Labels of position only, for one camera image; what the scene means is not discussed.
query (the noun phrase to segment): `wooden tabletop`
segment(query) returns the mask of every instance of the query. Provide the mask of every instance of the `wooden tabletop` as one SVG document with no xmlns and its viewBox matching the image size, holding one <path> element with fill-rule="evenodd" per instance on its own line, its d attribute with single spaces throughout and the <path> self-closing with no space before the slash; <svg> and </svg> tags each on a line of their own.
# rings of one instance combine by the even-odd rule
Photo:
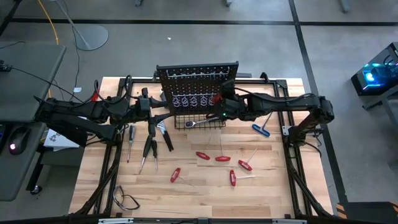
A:
<svg viewBox="0 0 398 224">
<path fill-rule="evenodd" d="M 119 79 L 103 78 L 102 96 L 115 96 Z M 301 79 L 286 79 L 290 96 L 304 93 Z M 237 85 L 251 92 L 274 95 L 270 85 Z M 133 95 L 138 96 L 141 89 L 148 87 L 149 95 L 160 100 L 158 83 L 135 83 Z M 153 114 L 167 113 L 164 108 L 152 109 Z M 295 123 L 301 122 L 308 112 L 294 112 Z M 256 124 L 262 125 L 267 116 L 258 118 Z M 131 149 L 130 162 L 127 163 L 128 136 L 124 137 L 117 185 L 123 187 L 125 194 L 132 195 L 141 205 L 134 211 L 122 211 L 115 203 L 112 213 L 122 212 L 124 217 L 147 218 L 283 218 L 284 214 L 294 216 L 289 181 L 285 164 L 284 149 L 280 134 L 277 113 L 273 113 L 266 129 L 271 136 L 261 136 L 251 128 L 252 122 L 238 119 L 227 121 L 222 129 L 186 130 L 174 128 L 174 118 L 165 120 L 167 130 L 174 145 L 169 152 L 161 132 L 157 129 L 159 170 L 155 171 L 152 150 L 149 153 L 142 173 L 138 175 L 142 150 L 148 135 L 147 123 L 136 123 L 136 135 Z M 221 155 L 220 138 L 223 139 L 224 155 L 231 157 L 229 162 L 216 162 Z M 307 142 L 316 145 L 316 140 L 307 136 Z M 238 167 L 238 160 L 246 160 L 258 148 L 250 161 L 253 171 Z M 196 152 L 208 154 L 209 161 L 200 159 Z M 75 186 L 70 212 L 83 206 L 98 185 L 105 152 L 104 144 L 92 144 L 85 149 Z M 311 147 L 301 147 L 303 166 L 308 188 L 323 208 L 333 213 L 319 153 Z M 181 179 L 174 183 L 170 177 L 176 168 L 181 168 Z M 234 169 L 237 176 L 255 175 L 255 178 L 238 180 L 236 187 L 229 182 L 229 171 Z M 298 190 L 300 207 L 303 209 L 302 194 Z M 104 191 L 103 210 L 108 191 Z M 131 200 L 125 205 L 133 207 Z"/>
</svg>

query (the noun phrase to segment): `concrete floor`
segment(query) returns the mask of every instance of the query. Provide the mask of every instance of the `concrete floor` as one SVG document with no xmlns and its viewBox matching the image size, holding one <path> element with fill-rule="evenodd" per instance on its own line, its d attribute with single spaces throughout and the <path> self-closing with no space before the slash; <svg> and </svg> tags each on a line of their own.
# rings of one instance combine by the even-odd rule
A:
<svg viewBox="0 0 398 224">
<path fill-rule="evenodd" d="M 63 18 L 54 2 L 43 2 L 52 18 Z M 230 8 L 224 7 L 221 0 L 146 0 L 140 8 L 134 7 L 133 0 L 66 2 L 74 19 L 292 21 L 288 0 L 235 0 Z M 301 21 L 398 21 L 398 3 L 394 0 L 350 0 L 349 3 L 351 12 L 343 14 L 337 0 L 295 1 Z M 14 17 L 44 18 L 44 15 L 36 1 L 25 0 Z M 100 81 L 105 76 L 148 77 L 156 65 L 236 60 L 240 64 L 239 72 L 249 72 L 255 77 L 267 72 L 273 78 L 302 78 L 306 91 L 313 88 L 308 82 L 294 26 L 104 26 L 109 31 L 108 42 L 92 52 L 79 51 L 78 87 L 83 88 L 77 94 L 79 98 L 89 97 L 94 80 Z M 68 24 L 55 27 L 60 44 L 67 46 L 56 80 L 71 90 L 77 70 L 72 30 Z M 362 109 L 349 81 L 368 60 L 397 40 L 398 28 L 302 26 L 302 31 L 318 91 L 334 106 L 336 119 L 329 124 L 329 129 L 348 200 L 398 201 L 398 171 L 389 167 L 391 161 L 398 159 L 394 128 L 382 108 L 369 112 Z M 55 43 L 49 24 L 10 23 L 0 36 L 0 46 L 17 40 L 30 44 Z M 55 97 L 61 98 L 58 89 L 52 88 L 52 91 Z M 338 198 L 330 165 L 325 148 L 321 150 L 326 181 L 335 204 Z M 0 202 L 0 220 L 66 214 L 76 177 L 77 168 L 49 169 L 40 180 L 45 187 L 40 196 L 21 190 L 17 200 Z"/>
</svg>

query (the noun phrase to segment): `blue handle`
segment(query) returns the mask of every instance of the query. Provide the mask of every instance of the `blue handle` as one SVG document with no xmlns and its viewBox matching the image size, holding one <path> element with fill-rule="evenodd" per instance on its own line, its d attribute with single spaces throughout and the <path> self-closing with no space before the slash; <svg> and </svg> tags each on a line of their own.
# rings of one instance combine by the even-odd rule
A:
<svg viewBox="0 0 398 224">
<path fill-rule="evenodd" d="M 263 135 L 265 137 L 269 137 L 271 135 L 267 130 L 265 130 L 263 128 L 260 128 L 260 126 L 258 126 L 256 124 L 252 124 L 251 127 L 252 127 L 253 130 L 257 131 L 259 134 L 261 134 L 261 135 Z"/>
</svg>

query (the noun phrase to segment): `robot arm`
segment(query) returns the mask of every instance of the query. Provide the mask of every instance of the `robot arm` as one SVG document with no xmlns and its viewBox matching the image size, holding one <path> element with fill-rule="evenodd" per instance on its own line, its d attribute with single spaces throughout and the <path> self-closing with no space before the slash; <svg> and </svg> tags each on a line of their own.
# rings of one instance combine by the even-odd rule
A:
<svg viewBox="0 0 398 224">
<path fill-rule="evenodd" d="M 254 121 L 272 111 L 309 111 L 310 114 L 297 126 L 289 128 L 289 143 L 304 145 L 305 135 L 318 124 L 327 124 L 334 120 L 333 107 L 324 96 L 312 93 L 298 97 L 273 97 L 266 93 L 238 95 L 233 82 L 223 83 L 221 94 L 215 97 L 215 116 L 221 120 L 240 119 Z"/>
<path fill-rule="evenodd" d="M 36 121 L 46 123 L 52 130 L 83 147 L 86 145 L 87 132 L 94 133 L 105 141 L 114 141 L 120 126 L 138 121 L 147 121 L 149 134 L 155 136 L 156 124 L 171 114 L 152 117 L 150 109 L 163 107 L 166 102 L 149 98 L 147 94 L 147 88 L 143 88 L 142 95 L 131 106 L 127 98 L 118 96 L 108 97 L 106 101 L 86 103 L 58 101 L 55 98 L 43 101 L 36 98 L 40 102 Z"/>
</svg>

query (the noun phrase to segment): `red hex key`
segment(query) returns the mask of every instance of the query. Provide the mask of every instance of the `red hex key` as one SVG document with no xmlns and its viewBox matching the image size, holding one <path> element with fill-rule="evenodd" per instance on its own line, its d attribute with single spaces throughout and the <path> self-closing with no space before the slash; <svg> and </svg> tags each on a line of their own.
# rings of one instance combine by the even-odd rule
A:
<svg viewBox="0 0 398 224">
<path fill-rule="evenodd" d="M 245 179 L 245 178 L 251 178 L 251 177 L 256 177 L 255 175 L 249 175 L 249 176 L 243 176 L 243 177 L 236 177 L 234 170 L 230 170 L 229 172 L 229 180 L 231 182 L 232 186 L 236 186 L 236 180 L 238 179 Z"/>
<path fill-rule="evenodd" d="M 207 142 L 205 150 L 207 149 L 207 146 L 209 145 L 210 140 L 211 140 L 211 138 L 209 138 L 209 141 Z M 210 156 L 207 156 L 204 152 L 197 152 L 197 156 L 202 159 L 210 160 Z"/>
<path fill-rule="evenodd" d="M 180 172 L 181 172 L 181 168 L 178 167 L 178 168 L 174 171 L 172 177 L 170 178 L 170 182 L 171 182 L 171 183 L 174 183 L 175 180 L 177 180 L 177 178 L 180 178 L 180 179 L 182 179 L 183 181 L 185 181 L 186 183 L 188 183 L 189 185 L 191 185 L 191 186 L 194 187 L 194 185 L 191 184 L 189 181 L 187 181 L 187 180 L 185 180 L 184 178 L 180 177 Z"/>
<path fill-rule="evenodd" d="M 251 158 L 253 157 L 254 153 L 256 153 L 256 151 L 257 151 L 257 149 L 254 150 L 254 152 L 251 154 L 250 158 L 249 158 L 246 162 L 244 162 L 244 161 L 242 161 L 242 160 L 239 160 L 239 161 L 238 161 L 238 164 L 241 165 L 241 167 L 245 168 L 246 170 L 252 171 L 252 168 L 251 168 L 251 166 L 249 165 L 249 161 L 250 161 Z"/>
<path fill-rule="evenodd" d="M 221 140 L 221 156 L 216 157 L 216 161 L 218 161 L 218 162 L 230 161 L 231 158 L 229 156 L 224 156 L 224 153 L 223 153 L 223 139 L 220 137 L 220 140 Z"/>
</svg>

